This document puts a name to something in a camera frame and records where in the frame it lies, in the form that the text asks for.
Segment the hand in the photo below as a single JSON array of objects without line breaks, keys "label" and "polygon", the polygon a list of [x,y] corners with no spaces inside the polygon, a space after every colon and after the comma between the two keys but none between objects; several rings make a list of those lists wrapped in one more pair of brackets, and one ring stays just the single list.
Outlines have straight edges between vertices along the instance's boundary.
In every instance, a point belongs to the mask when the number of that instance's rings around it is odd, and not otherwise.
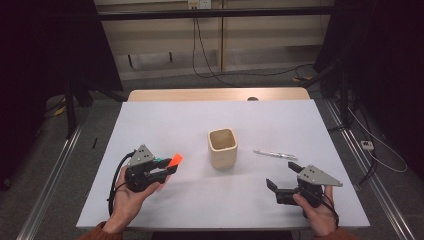
[{"label": "hand", "polygon": [[[324,196],[324,202],[333,206],[333,187],[325,186],[324,194],[328,197],[327,199]],[[336,231],[334,215],[326,206],[321,204],[319,207],[313,208],[308,201],[299,194],[293,194],[293,199],[305,211],[316,237],[324,237]]]},{"label": "hand", "polygon": [[[121,168],[118,181],[115,188],[125,183],[125,172],[127,167]],[[115,193],[115,204],[112,216],[103,226],[103,231],[111,234],[118,234],[124,231],[131,221],[140,212],[141,206],[146,198],[152,195],[159,187],[160,183],[152,183],[143,192],[133,192],[129,190],[126,184],[123,184]]]}]

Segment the orange sleeve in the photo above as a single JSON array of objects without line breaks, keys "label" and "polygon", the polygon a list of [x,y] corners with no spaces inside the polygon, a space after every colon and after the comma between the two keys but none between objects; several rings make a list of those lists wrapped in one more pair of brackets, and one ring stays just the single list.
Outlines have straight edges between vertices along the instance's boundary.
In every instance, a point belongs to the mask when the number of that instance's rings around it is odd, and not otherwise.
[{"label": "orange sleeve", "polygon": [[99,223],[93,230],[79,237],[78,240],[122,240],[123,236],[121,234],[109,234],[103,232],[102,228],[106,222]]},{"label": "orange sleeve", "polygon": [[338,228],[335,232],[332,232],[325,237],[315,237],[314,240],[358,240],[358,238],[343,228]]}]

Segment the metal frame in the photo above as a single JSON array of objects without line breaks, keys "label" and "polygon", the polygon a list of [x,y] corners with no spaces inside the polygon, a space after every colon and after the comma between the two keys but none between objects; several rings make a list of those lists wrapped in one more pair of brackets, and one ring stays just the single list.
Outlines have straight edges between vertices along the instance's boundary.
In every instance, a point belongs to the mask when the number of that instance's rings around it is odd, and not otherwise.
[{"label": "metal frame", "polygon": [[[334,118],[334,121],[338,125],[342,125],[342,120],[340,119],[340,111],[337,108],[334,102],[330,100],[325,101],[331,115]],[[367,158],[367,155],[361,148],[361,145],[356,140],[354,134],[350,129],[341,130],[341,134],[346,141],[346,144],[352,151],[355,160],[357,161],[362,172],[366,174],[368,168],[371,166],[370,160]],[[399,208],[396,206],[396,203],[391,198],[390,194],[387,192],[383,183],[378,178],[377,174],[374,174],[369,180],[372,191],[374,192],[377,200],[379,201],[383,211],[386,213],[386,216],[390,223],[393,226],[393,229],[397,233],[399,239],[402,240],[415,240],[414,234],[408,226],[408,223],[400,212]]]},{"label": "metal frame", "polygon": [[82,127],[86,122],[90,108],[82,110],[81,123],[78,125],[72,136],[66,140],[63,146],[62,152],[60,153],[56,164],[54,165],[49,178],[47,179],[43,190],[41,190],[37,201],[31,209],[31,212],[26,219],[21,231],[18,235],[17,240],[32,240],[34,239],[41,221],[44,218],[47,208],[53,198],[53,194],[59,184],[60,178],[62,177],[63,171],[65,170],[66,164],[71,157],[72,151],[78,141]]},{"label": "metal frame", "polygon": [[48,17],[69,20],[122,21],[177,18],[217,18],[217,17],[260,17],[260,16],[307,16],[345,14],[362,9],[362,5],[320,6],[293,8],[246,8],[246,9],[200,9],[168,10],[145,12],[99,12],[98,14],[50,14]]}]

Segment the gray floor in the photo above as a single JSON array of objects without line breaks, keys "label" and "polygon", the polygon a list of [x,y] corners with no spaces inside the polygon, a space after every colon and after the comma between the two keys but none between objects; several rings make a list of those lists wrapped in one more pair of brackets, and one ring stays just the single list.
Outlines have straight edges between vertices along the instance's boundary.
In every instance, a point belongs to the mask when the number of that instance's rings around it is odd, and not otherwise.
[{"label": "gray floor", "polygon": [[[286,68],[272,68],[243,71],[243,73],[268,74],[283,72]],[[160,76],[160,71],[151,78],[141,80],[124,81],[124,95],[128,95],[133,89],[149,88],[203,88],[203,87],[228,87],[213,78],[200,78],[196,75]],[[278,87],[297,86],[292,78],[296,75],[312,76],[315,72],[310,66],[302,67],[287,74],[274,76],[221,76],[221,81],[231,83],[239,87]],[[318,85],[309,89],[317,107],[328,128],[337,125],[331,114],[328,101],[322,99]],[[98,93],[92,94],[95,98],[94,105],[89,108],[76,107],[80,121],[84,120],[78,141],[75,143],[72,154],[69,156],[63,174],[58,179],[58,184],[53,190],[51,200],[41,217],[39,225],[34,226],[32,238],[26,239],[75,239],[85,231],[75,228],[79,214],[85,203],[86,195],[90,190],[97,168],[102,160],[112,133],[114,123],[119,115],[121,104],[107,99]],[[46,105],[57,101],[52,98]],[[379,131],[378,125],[372,120],[372,114],[367,113],[373,133],[384,139],[384,133]],[[36,142],[34,143],[26,161],[19,171],[11,179],[12,188],[0,195],[0,239],[16,239],[26,219],[28,218],[37,197],[42,192],[49,174],[55,167],[55,163],[66,142],[66,115],[59,117],[46,117]],[[364,135],[353,123],[352,132],[358,140],[363,140]],[[349,145],[345,141],[342,131],[330,133],[342,162],[349,174],[352,184],[357,183],[362,177],[360,165],[355,159]],[[394,167],[401,168],[399,159],[381,144],[376,145],[377,155],[380,159]],[[371,222],[371,227],[352,230],[360,239],[424,239],[424,208],[421,207],[424,200],[423,180],[419,179],[413,171],[395,173],[382,166],[377,170],[378,179],[381,180],[384,189],[390,195],[390,200],[398,208],[401,217],[414,237],[399,237],[393,226],[394,220],[376,195],[371,182],[367,182],[357,192],[358,197]],[[310,239],[311,232],[308,230],[293,231],[294,239]],[[126,239],[149,239],[150,233],[127,232]]]}]

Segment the white table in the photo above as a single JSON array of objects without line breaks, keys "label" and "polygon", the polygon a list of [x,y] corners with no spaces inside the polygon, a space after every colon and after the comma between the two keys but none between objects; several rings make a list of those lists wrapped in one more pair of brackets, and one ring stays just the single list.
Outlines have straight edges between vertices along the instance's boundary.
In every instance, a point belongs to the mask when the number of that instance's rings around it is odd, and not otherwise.
[{"label": "white table", "polygon": [[[208,159],[207,132],[232,128],[239,148],[235,166],[215,170]],[[157,157],[179,152],[184,160],[161,192],[143,204],[130,228],[149,231],[289,230],[309,227],[297,206],[279,205],[267,186],[297,186],[287,160],[253,149],[294,154],[344,183],[334,189],[340,226],[369,221],[313,100],[149,101],[124,103],[77,223],[93,228],[108,219],[113,174],[123,156],[141,144]]]}]

